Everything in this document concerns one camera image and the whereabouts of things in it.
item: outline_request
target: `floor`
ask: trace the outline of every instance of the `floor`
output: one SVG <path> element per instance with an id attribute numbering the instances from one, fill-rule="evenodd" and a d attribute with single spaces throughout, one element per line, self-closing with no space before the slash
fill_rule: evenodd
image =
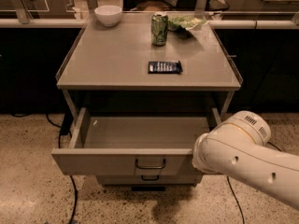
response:
<path id="1" fill-rule="evenodd" d="M 262 114 L 270 124 L 270 141 L 299 155 L 299 114 Z M 50 114 L 56 124 L 63 115 Z M 53 161 L 59 128 L 45 115 L 0 115 L 0 223 L 68 223 L 74 189 Z M 63 136 L 67 147 L 69 136 Z M 103 188 L 94 176 L 74 176 L 78 203 L 73 223 L 242 223 L 235 198 L 223 175 L 204 175 L 196 187 L 131 192 Z M 231 179 L 245 223 L 295 224 L 299 212 Z"/>

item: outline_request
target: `robot vent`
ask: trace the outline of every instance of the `robot vent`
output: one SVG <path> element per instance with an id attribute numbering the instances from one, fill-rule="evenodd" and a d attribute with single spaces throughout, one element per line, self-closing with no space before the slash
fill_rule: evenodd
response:
<path id="1" fill-rule="evenodd" d="M 249 122 L 252 125 L 256 124 L 256 120 L 254 118 L 250 117 L 250 116 L 246 116 L 244 118 L 244 120 L 246 120 L 247 122 Z"/>
<path id="2" fill-rule="evenodd" d="M 268 135 L 263 127 L 260 128 L 259 132 L 260 132 L 260 134 L 262 135 L 263 138 L 265 138 Z"/>

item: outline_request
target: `can lid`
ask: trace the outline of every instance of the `can lid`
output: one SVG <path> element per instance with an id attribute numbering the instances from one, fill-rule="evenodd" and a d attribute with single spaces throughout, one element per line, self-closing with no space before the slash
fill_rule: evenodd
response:
<path id="1" fill-rule="evenodd" d="M 155 13 L 155 16 L 166 17 L 167 14 L 166 14 L 166 12 L 164 12 L 164 11 L 157 11 L 157 12 Z"/>

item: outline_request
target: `gray desk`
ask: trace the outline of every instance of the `gray desk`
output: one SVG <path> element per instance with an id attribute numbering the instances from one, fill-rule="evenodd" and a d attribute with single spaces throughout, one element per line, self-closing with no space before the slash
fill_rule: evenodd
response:
<path id="1" fill-rule="evenodd" d="M 200 93 L 199 97 L 195 95 L 196 104 L 207 98 L 205 108 L 217 122 L 240 82 L 209 25 L 193 30 L 187 39 L 169 32 L 166 45 L 156 47 L 150 43 L 151 16 L 124 13 L 121 23 L 112 28 L 92 19 L 59 71 L 58 87 L 64 91 L 76 120 L 69 147 L 52 152 L 65 175 L 96 175 L 103 185 L 200 182 L 202 174 L 192 168 L 192 147 L 200 134 L 208 132 L 207 119 L 183 117 L 184 108 L 178 103 L 186 99 L 185 93 Z M 172 60 L 182 62 L 181 75 L 148 74 L 148 61 Z M 112 98 L 91 104 L 103 94 L 98 91 L 112 91 Z M 149 94 L 141 104 L 149 104 L 151 116 L 130 117 L 131 112 L 123 117 L 92 114 L 95 106 L 114 103 L 125 106 L 124 111 L 136 111 L 140 105 L 128 102 L 138 101 L 135 95 L 127 95 L 130 91 L 141 92 L 142 99 Z M 95 98 L 87 105 L 78 105 L 69 92 L 86 93 L 86 97 L 95 93 Z M 115 98 L 118 92 L 124 92 L 122 99 Z M 166 110 L 175 106 L 179 114 L 155 116 L 155 105 L 169 93 Z"/>

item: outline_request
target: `closed drawer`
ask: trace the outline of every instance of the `closed drawer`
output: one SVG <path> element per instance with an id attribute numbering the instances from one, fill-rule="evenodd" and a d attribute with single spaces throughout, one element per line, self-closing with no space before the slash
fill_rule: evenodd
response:
<path id="1" fill-rule="evenodd" d="M 65 175 L 200 175 L 192 167 L 205 118 L 92 117 L 80 110 L 69 148 L 52 156 Z"/>

